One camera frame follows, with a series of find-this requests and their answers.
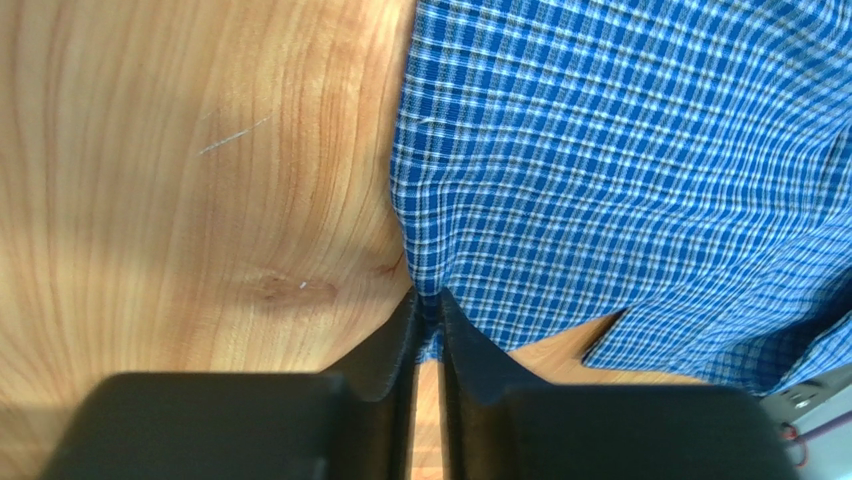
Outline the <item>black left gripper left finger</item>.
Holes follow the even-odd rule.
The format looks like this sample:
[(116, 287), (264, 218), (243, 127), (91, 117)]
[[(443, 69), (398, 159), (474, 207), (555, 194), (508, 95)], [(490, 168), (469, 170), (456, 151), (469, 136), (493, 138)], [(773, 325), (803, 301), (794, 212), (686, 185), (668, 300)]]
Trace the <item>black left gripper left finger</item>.
[(419, 299), (315, 373), (122, 373), (75, 411), (45, 479), (404, 479)]

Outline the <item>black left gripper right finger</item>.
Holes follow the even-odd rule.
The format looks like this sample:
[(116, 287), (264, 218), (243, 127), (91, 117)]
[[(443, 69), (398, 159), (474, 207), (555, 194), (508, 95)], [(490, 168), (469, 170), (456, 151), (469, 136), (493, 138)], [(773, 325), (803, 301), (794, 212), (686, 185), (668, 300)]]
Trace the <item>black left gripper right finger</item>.
[(474, 327), (451, 292), (443, 329), (449, 479), (792, 479), (749, 394), (707, 385), (557, 385)]

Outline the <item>blue checked long sleeve shirt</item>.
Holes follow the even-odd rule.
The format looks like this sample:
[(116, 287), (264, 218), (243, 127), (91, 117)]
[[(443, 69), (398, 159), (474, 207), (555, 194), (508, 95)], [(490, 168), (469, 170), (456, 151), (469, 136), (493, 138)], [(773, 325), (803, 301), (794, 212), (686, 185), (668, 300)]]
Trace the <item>blue checked long sleeve shirt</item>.
[(764, 396), (851, 361), (847, 1), (421, 1), (390, 164), (414, 287), (515, 350)]

